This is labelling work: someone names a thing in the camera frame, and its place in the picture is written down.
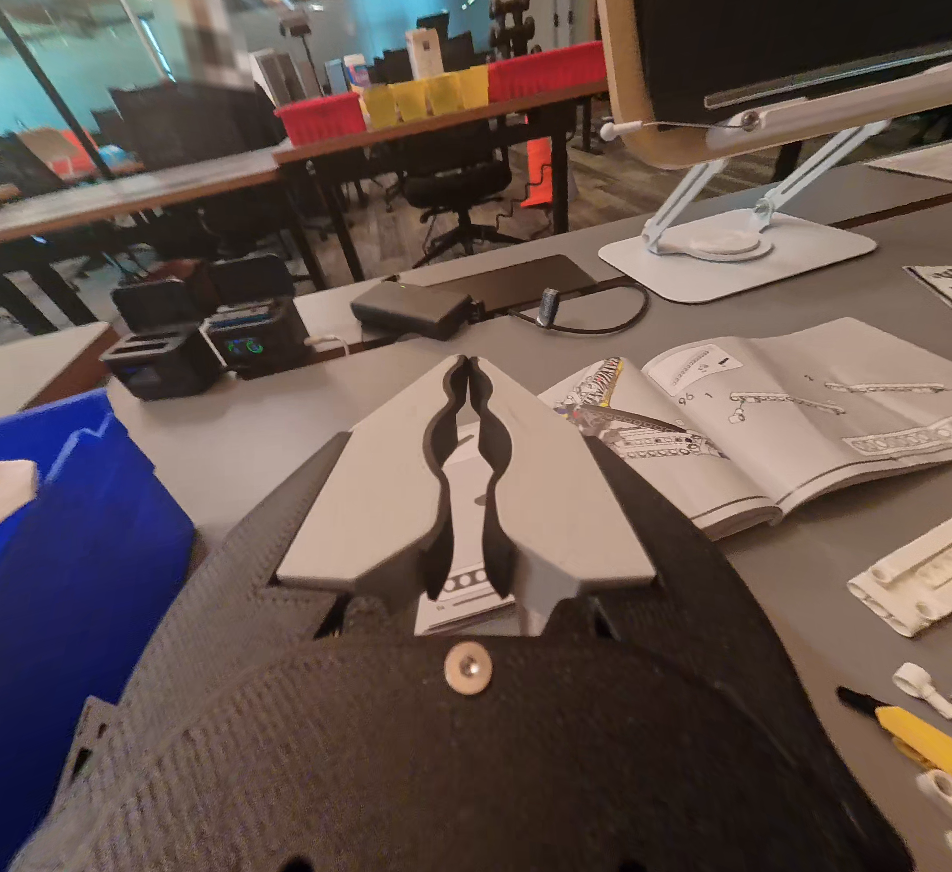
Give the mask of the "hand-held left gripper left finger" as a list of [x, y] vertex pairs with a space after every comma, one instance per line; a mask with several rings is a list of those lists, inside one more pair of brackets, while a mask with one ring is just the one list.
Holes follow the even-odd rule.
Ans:
[[470, 360], [452, 355], [349, 432], [276, 570], [289, 587], [437, 597], [452, 565], [446, 461], [458, 445]]

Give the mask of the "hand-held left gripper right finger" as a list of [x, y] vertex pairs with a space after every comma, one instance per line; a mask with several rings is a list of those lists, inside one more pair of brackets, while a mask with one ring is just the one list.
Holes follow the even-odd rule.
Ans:
[[497, 366], [470, 358], [479, 451], [491, 469], [482, 554], [512, 596], [519, 632], [540, 635], [564, 601], [651, 583], [656, 569], [586, 439]]

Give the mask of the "large white paper sheet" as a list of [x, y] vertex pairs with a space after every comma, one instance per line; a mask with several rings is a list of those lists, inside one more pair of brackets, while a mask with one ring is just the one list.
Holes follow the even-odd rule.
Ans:
[[709, 538], [950, 463], [950, 361], [857, 320], [587, 366], [540, 393]]

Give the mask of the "pile of loose lego pieces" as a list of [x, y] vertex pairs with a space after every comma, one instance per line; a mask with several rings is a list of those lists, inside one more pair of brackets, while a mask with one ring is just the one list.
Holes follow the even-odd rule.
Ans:
[[[876, 561], [847, 588], [889, 628], [912, 639], [951, 615], [951, 522]], [[922, 768], [916, 784], [946, 817], [951, 815], [951, 737], [914, 713], [871, 695], [837, 688], [846, 707], [876, 722], [895, 747]]]

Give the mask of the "black power adapter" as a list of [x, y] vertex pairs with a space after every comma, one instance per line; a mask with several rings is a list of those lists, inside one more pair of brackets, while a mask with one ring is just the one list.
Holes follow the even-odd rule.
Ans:
[[364, 326], [438, 341], [455, 335], [473, 308], [470, 295], [391, 280], [374, 284], [351, 301], [354, 317]]

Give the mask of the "black equipment case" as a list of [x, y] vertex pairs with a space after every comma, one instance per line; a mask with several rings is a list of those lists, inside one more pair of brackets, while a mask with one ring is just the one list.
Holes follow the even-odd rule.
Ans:
[[253, 379], [314, 355], [292, 275], [274, 254], [208, 264], [121, 286], [113, 303], [127, 334], [100, 360], [142, 401], [208, 391], [224, 374]]

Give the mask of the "black desk panel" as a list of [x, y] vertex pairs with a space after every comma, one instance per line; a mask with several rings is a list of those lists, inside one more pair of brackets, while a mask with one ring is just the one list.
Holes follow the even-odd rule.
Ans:
[[591, 290], [598, 283], [569, 257], [557, 254], [431, 286], [413, 285], [411, 288], [461, 294], [480, 303], [486, 314], [497, 315], [510, 308], [537, 304], [545, 290], [568, 294]]

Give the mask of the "blue storage bin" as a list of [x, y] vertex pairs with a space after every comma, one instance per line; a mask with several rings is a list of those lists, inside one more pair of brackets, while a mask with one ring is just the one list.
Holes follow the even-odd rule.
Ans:
[[2, 522], [2, 869], [45, 817], [89, 697], [122, 694], [181, 589], [195, 529], [107, 391], [2, 419], [38, 489]]

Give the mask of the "orange traffic cone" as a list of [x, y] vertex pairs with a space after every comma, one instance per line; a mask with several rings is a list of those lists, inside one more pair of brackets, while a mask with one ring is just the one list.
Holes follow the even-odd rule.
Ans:
[[538, 138], [527, 142], [527, 184], [520, 207], [550, 212], [553, 208], [551, 139]]

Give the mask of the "black office chair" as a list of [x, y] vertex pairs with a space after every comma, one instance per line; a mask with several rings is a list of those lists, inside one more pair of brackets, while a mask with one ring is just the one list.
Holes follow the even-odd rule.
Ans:
[[413, 269], [426, 266], [459, 247], [473, 255], [474, 244], [519, 246], [520, 238], [502, 234], [498, 226], [473, 223], [470, 212], [502, 194], [512, 182], [506, 148], [497, 151], [490, 124], [471, 122], [407, 137], [400, 146], [406, 173], [402, 195], [421, 211], [420, 222], [432, 223], [446, 213], [457, 225], [434, 240], [423, 242], [422, 257]]

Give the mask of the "long wooden desk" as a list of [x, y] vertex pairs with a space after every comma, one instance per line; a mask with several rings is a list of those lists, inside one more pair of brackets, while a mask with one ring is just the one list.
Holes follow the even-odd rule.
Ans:
[[31, 335], [57, 327], [10, 275], [25, 272], [74, 326], [96, 316], [54, 269], [59, 262], [114, 256], [140, 244], [162, 260], [240, 259], [266, 240], [291, 236], [294, 254], [316, 291], [326, 274], [279, 172], [262, 149], [197, 164], [61, 188], [2, 208], [2, 309]]
[[348, 181], [378, 174], [393, 174], [405, 165], [402, 153], [372, 157], [369, 154], [373, 149], [388, 142], [414, 140], [422, 135], [476, 122], [490, 124], [489, 142], [499, 148], [548, 138], [554, 162], [552, 229], [554, 234], [564, 234], [569, 230], [568, 134], [575, 130], [578, 104], [607, 91], [608, 81], [602, 78], [562, 90], [491, 103], [464, 112], [432, 116], [390, 128], [371, 129], [343, 137], [318, 140], [300, 147], [285, 142], [272, 152], [272, 158], [278, 166], [278, 174], [284, 187], [288, 187], [289, 182], [300, 174], [300, 168], [307, 163], [313, 165], [316, 186], [325, 200], [351, 279], [354, 283], [361, 283], [364, 280], [362, 263], [353, 244], [336, 189], [341, 183]]

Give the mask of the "red storage bin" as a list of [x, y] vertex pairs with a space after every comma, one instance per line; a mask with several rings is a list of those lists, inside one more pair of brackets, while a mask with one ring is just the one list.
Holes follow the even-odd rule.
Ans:
[[309, 98], [274, 110], [294, 148], [366, 131], [361, 96], [340, 93]]
[[490, 64], [487, 70], [490, 103], [601, 84], [606, 78], [601, 41], [503, 59]]

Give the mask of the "white cardboard box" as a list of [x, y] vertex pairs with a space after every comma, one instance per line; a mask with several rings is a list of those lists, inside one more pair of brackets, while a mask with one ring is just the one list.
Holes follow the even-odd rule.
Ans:
[[445, 73], [440, 33], [434, 28], [406, 31], [412, 79], [423, 81]]

